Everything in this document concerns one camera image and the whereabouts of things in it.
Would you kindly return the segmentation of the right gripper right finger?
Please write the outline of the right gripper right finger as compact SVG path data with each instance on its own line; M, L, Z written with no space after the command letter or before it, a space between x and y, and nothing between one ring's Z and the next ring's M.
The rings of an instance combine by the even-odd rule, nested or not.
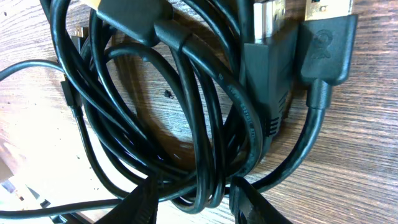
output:
M231 181L229 208L236 224L292 224L243 177Z

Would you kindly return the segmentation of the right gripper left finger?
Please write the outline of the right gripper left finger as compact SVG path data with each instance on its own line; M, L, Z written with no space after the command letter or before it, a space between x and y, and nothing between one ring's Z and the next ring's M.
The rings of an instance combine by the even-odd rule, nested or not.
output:
M157 179L148 177L95 224L156 224L158 205Z

